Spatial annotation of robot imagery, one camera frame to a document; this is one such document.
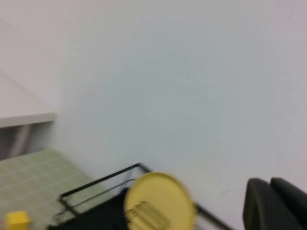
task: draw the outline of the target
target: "yellow block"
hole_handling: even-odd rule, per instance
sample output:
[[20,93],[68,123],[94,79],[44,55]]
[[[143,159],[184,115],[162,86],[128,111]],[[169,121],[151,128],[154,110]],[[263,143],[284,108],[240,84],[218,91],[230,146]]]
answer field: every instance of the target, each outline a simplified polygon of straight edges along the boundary
[[30,219],[25,211],[6,214],[5,225],[7,230],[28,230]]

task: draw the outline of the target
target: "white table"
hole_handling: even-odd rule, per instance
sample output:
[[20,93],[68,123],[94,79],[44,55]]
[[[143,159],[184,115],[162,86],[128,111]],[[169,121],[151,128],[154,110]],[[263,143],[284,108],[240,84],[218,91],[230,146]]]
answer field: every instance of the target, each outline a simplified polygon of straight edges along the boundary
[[56,113],[0,71],[0,128],[20,126],[9,157],[22,153],[31,124],[53,121]]

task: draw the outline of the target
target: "black metal frame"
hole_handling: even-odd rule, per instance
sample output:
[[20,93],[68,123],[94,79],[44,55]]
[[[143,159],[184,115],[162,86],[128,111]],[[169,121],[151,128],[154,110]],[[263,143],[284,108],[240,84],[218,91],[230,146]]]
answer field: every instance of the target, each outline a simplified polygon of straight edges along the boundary
[[[83,204],[83,203],[87,202],[88,200],[91,200],[91,199],[93,199],[93,198],[95,198],[95,197],[97,197],[97,196],[100,196],[100,195],[104,194],[104,193],[107,193],[107,192],[111,191],[111,190],[114,189],[114,188],[117,188],[117,187],[119,187],[119,186],[123,186],[123,185],[125,185],[126,183],[128,183],[128,182],[130,182],[130,181],[133,181],[134,179],[125,180],[123,183],[120,183],[120,184],[118,184],[118,185],[116,185],[116,186],[114,186],[114,187],[112,187],[112,188],[110,188],[110,189],[107,189],[107,190],[105,190],[105,191],[103,191],[103,192],[101,192],[101,193],[99,193],[99,194],[97,194],[97,195],[95,195],[95,196],[93,196],[93,197],[90,197],[90,198],[88,198],[88,199],[86,199],[86,200],[84,200],[84,201],[82,201],[82,202],[80,202],[80,203],[78,203],[78,204],[76,204],[76,205],[74,205],[74,206],[72,206],[72,205],[70,205],[70,204],[68,203],[68,201],[67,201],[67,199],[66,199],[67,197],[69,197],[70,195],[75,194],[75,193],[77,193],[77,192],[79,192],[79,191],[82,191],[82,190],[84,190],[84,189],[86,189],[86,188],[88,188],[88,187],[91,187],[91,186],[93,186],[93,185],[95,185],[95,184],[98,184],[98,183],[100,183],[100,182],[106,181],[106,180],[108,180],[108,179],[110,179],[110,178],[112,178],[112,177],[118,176],[118,175],[120,175],[120,174],[122,174],[122,173],[125,173],[125,172],[127,172],[127,171],[130,171],[130,170],[132,170],[132,169],[134,169],[134,168],[139,168],[139,169],[142,171],[142,173],[150,173],[150,172],[152,172],[152,170],[150,170],[150,169],[149,169],[148,167],[146,167],[144,164],[142,164],[142,163],[137,163],[137,164],[134,164],[134,165],[132,165],[132,166],[130,166],[130,167],[127,167],[127,168],[125,168],[125,169],[122,169],[122,170],[120,170],[120,171],[118,171],[118,172],[115,172],[115,173],[113,173],[113,174],[110,174],[110,175],[105,176],[105,177],[103,177],[103,178],[100,178],[100,179],[98,179],[98,180],[92,181],[92,182],[90,182],[90,183],[88,183],[88,184],[82,185],[82,186],[80,186],[80,187],[78,187],[78,188],[75,188],[75,189],[72,189],[72,190],[70,190],[70,191],[68,191],[68,192],[65,192],[65,193],[63,193],[63,194],[61,194],[61,195],[59,196],[59,202],[60,202],[60,203],[64,206],[64,208],[65,208],[65,210],[62,211],[62,212],[59,213],[59,214],[63,214],[63,213],[65,213],[66,211],[69,211],[69,212],[71,212],[74,216],[76,216],[76,217],[79,216],[80,213],[75,209],[76,206],[78,206],[78,205],[80,205],[80,204]],[[198,212],[198,215],[199,215],[199,216],[201,216],[201,217],[203,217],[203,218],[209,220],[212,224],[216,225],[217,227],[219,227],[219,228],[221,228],[221,229],[224,229],[224,230],[233,230],[233,228],[229,227],[226,223],[224,223],[222,220],[220,220],[218,217],[216,217],[216,216],[215,216],[214,214],[212,214],[210,211],[206,210],[206,209],[205,209],[204,207],[202,207],[201,205],[199,205],[199,204],[197,204],[197,203],[195,203],[195,205],[196,205],[197,212]]]

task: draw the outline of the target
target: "green tiled floor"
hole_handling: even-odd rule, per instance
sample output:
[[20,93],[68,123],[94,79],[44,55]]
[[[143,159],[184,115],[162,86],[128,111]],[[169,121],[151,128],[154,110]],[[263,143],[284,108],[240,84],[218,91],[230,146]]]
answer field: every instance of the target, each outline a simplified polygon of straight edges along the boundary
[[[89,176],[52,149],[0,161],[0,220],[8,212],[25,210],[33,223],[32,229],[45,229],[53,223],[53,215],[62,210],[57,202],[59,194],[90,181]],[[74,194],[71,203],[77,204],[101,191],[103,188],[95,185]],[[106,196],[99,196],[77,210],[82,212],[105,199]]]

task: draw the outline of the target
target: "yellow plate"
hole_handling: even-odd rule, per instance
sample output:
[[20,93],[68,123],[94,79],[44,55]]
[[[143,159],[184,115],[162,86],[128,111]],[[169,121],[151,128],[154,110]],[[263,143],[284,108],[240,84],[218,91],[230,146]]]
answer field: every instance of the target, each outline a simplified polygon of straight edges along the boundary
[[130,230],[193,230],[195,206],[174,177],[150,172],[128,191],[125,213]]

